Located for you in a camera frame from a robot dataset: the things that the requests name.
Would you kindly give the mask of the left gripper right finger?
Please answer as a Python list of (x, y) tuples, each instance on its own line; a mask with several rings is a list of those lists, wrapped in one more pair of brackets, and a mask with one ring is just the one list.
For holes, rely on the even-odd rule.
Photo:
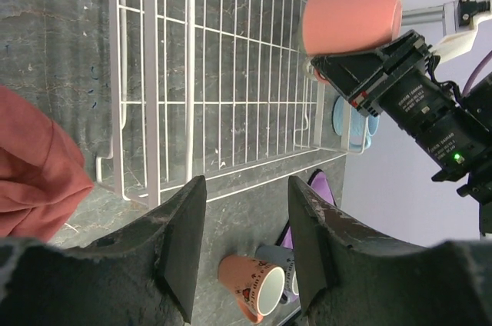
[(382, 313), (384, 236), (288, 179), (288, 213), (304, 313)]

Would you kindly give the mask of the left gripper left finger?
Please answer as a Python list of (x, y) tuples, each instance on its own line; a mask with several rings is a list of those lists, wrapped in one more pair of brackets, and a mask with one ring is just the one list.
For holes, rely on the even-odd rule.
[(77, 301), (78, 322), (189, 322), (204, 231), (206, 181), (93, 241), (97, 267)]

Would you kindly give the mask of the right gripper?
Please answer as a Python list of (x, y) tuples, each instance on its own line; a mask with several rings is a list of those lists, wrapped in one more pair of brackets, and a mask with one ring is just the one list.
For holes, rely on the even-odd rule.
[(471, 170), (477, 124), (427, 76), (430, 50), (410, 30), (381, 47), (315, 55), (311, 64), (361, 114), (387, 113), (445, 171)]

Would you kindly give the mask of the large pink mug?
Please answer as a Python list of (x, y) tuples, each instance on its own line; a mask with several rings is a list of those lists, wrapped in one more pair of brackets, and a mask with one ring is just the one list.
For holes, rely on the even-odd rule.
[(376, 48), (396, 39), (401, 0), (307, 0), (300, 42), (309, 57)]

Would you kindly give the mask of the small pink printed mug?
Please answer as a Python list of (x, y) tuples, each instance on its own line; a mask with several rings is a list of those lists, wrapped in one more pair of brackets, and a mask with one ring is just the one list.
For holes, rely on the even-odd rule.
[(259, 324), (278, 306), (285, 273), (276, 264), (232, 254), (221, 260), (218, 280), (234, 295), (244, 316)]

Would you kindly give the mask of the white wire dish rack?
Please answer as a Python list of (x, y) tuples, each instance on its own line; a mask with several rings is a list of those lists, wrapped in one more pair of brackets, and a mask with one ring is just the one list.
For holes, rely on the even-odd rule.
[(211, 201), (343, 158), (351, 115), (300, 42), (308, 0), (109, 0), (100, 186), (149, 208), (196, 175)]

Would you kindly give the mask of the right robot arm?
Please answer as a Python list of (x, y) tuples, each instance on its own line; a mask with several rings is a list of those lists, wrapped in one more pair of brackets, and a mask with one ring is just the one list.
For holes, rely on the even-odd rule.
[(457, 189), (480, 205), (479, 230), (491, 233), (491, 84), (465, 96), (453, 81), (439, 82), (440, 56), (414, 30), (377, 48), (315, 55), (315, 75), (359, 114), (387, 114), (440, 167), (433, 181), (467, 183)]

